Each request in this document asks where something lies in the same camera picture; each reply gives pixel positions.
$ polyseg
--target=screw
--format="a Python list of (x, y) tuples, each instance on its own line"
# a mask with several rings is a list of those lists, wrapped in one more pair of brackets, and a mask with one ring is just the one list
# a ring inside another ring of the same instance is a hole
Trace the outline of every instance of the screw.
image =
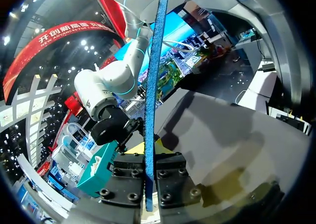
[(162, 201), (163, 203), (170, 202), (171, 199), (172, 199), (172, 195), (171, 195), (170, 193), (165, 193), (165, 194), (163, 194), (162, 197), (161, 197), (161, 201)]
[(166, 178), (168, 176), (168, 172), (163, 170), (159, 172), (159, 175), (161, 178)]
[(185, 176), (185, 175), (187, 175), (188, 174), (188, 172), (187, 172), (187, 170), (186, 169), (179, 169), (179, 175), (180, 176)]
[(109, 199), (111, 196), (111, 192), (108, 189), (103, 188), (100, 190), (100, 195), (105, 199)]
[(138, 201), (138, 195), (135, 193), (129, 193), (127, 196), (128, 200), (132, 202), (137, 202)]
[(114, 168), (113, 174), (114, 174), (115, 176), (119, 176), (119, 175), (121, 174), (121, 170), (120, 170), (119, 168)]
[(198, 188), (193, 188), (190, 190), (190, 195), (192, 198), (199, 198), (201, 196), (201, 190)]
[(132, 171), (132, 177), (136, 178), (139, 175), (139, 171), (138, 170), (133, 170)]

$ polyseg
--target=blue sponge board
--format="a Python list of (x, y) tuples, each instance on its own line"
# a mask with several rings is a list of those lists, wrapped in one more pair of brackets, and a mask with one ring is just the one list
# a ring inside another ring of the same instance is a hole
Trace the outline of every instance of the blue sponge board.
[(153, 185), (154, 185), (154, 121), (157, 79), (159, 72), (160, 53), (163, 40), (163, 31), (167, 13), (168, 0), (159, 0), (155, 21), (153, 44), (148, 66), (147, 91), (145, 102), (145, 197), (146, 210), (153, 211)]

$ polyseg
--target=exhibition hall ceiling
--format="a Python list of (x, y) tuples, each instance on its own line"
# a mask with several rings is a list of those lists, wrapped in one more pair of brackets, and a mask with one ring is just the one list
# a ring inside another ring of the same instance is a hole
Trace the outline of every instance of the exhibition hall ceiling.
[[(101, 23), (114, 31), (97, 0), (25, 0), (17, 5), (8, 15), (0, 42), (1, 82), (14, 59), (29, 42), (57, 25), (79, 20)], [(36, 168), (40, 167), (50, 154), (47, 147), (52, 146), (68, 110), (64, 102), (75, 91), (76, 74), (83, 69), (95, 70), (95, 64), (101, 66), (112, 56), (110, 48), (113, 45), (113, 38), (109, 35), (83, 31), (67, 36), (66, 41), (48, 46), (45, 52), (38, 54), (28, 63), (23, 80), (18, 85), (19, 95), (31, 90), (35, 75), (40, 76), (38, 89), (45, 89), (53, 74), (58, 77), (55, 86), (61, 87), (60, 93), (53, 94), (48, 99), (54, 101), (55, 106), (45, 110), (53, 116), (46, 119), (41, 162)], [(3, 106), (3, 90), (0, 92), (0, 102), (0, 106)], [(28, 157), (25, 119), (2, 131), (0, 136), (0, 161), (11, 182), (15, 182), (23, 174), (15, 157), (21, 153)]]

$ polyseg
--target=wire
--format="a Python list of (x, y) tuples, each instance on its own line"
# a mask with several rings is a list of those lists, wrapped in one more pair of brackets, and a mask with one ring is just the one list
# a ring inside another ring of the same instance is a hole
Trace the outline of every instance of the wire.
[[(152, 27), (148, 24), (148, 23), (145, 23), (147, 25), (147, 27), (150, 29), (150, 31), (152, 32), (152, 34), (154, 33)], [(183, 45), (185, 47), (187, 47), (189, 50), (184, 50), (184, 49), (181, 49), (179, 47), (175, 47), (175, 46), (172, 46), (170, 44), (168, 44), (167, 42), (169, 43), (176, 43), (176, 44), (179, 44), (179, 45)], [(178, 41), (174, 41), (174, 40), (163, 40), (162, 43), (172, 49), (175, 49), (175, 50), (178, 50), (178, 51), (182, 51), (182, 52), (186, 52), (186, 53), (193, 53), (193, 52), (196, 52), (198, 50), (198, 48), (194, 48), (193, 46), (191, 45), (188, 45), (188, 44), (185, 44), (185, 43), (182, 43), (182, 42), (178, 42)], [(148, 53), (148, 56), (150, 56), (150, 53), (149, 53), (149, 47), (147, 48), (147, 53)]]
[(238, 99), (238, 97), (243, 93), (243, 92), (246, 92), (247, 90), (242, 90), (239, 94), (238, 94), (238, 96), (236, 97), (236, 99), (235, 99), (235, 104), (238, 104), (238, 102), (237, 102), (237, 99)]
[(257, 41), (257, 47), (258, 47), (258, 50), (259, 50), (259, 52), (260, 52), (260, 54), (263, 56), (263, 60), (265, 61), (266, 60), (266, 57), (265, 57), (265, 55), (262, 53), (262, 51), (261, 51), (261, 46), (260, 46), (260, 43), (259, 43), (259, 38), (258, 38), (258, 32), (257, 31), (255, 31), (255, 35), (256, 35), (256, 41)]

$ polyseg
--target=gray surface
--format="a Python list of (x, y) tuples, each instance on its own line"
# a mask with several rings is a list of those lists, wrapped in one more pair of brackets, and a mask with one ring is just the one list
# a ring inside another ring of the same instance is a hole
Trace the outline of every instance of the gray surface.
[(155, 132), (182, 152), (195, 184), (212, 186), (214, 212), (266, 181), (288, 193), (310, 146), (308, 136), (277, 119), (183, 89), (156, 110)]
[[(259, 44), (261, 52), (264, 55), (264, 58), (270, 61), (271, 55), (268, 51), (267, 45), (264, 43), (262, 39), (259, 39)], [(249, 37), (249, 39), (246, 39), (245, 41), (240, 40), (235, 47), (236, 49), (243, 49), (245, 51), (247, 58), (250, 62), (250, 65), (252, 67), (252, 70), (256, 72), (259, 68), (261, 60), (263, 59), (263, 56), (259, 51), (257, 41), (251, 41)]]

